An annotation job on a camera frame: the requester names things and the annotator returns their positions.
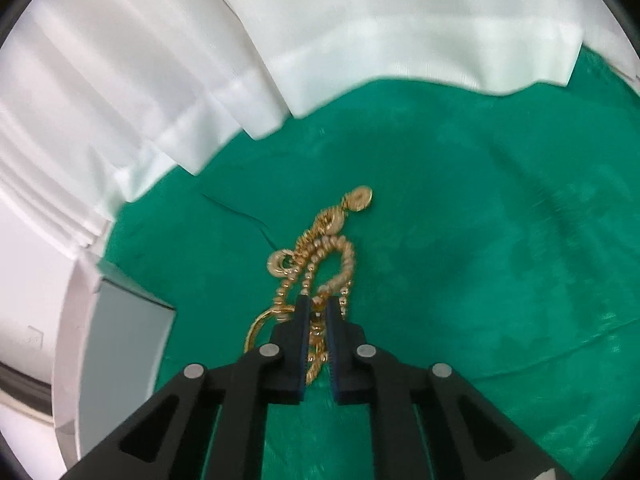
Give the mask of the white curtain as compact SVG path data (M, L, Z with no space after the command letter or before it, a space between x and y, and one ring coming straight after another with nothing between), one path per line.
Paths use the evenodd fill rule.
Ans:
M615 0L1 0L1 195L73 252L235 133L378 78L567 84L581 48L638 86Z

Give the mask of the green cloth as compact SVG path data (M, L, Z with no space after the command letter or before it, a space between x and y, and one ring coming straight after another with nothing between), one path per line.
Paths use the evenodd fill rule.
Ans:
M158 381L236 360L269 256L359 185L349 317L601 478L639 418L639 98L587 50L566 86L503 98L366 84L122 208L107 262L177 312Z

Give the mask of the white cardboard box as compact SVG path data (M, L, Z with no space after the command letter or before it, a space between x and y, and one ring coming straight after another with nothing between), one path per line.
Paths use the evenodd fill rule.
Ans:
M72 468L149 399L175 309L92 252L66 289L52 372L52 412Z

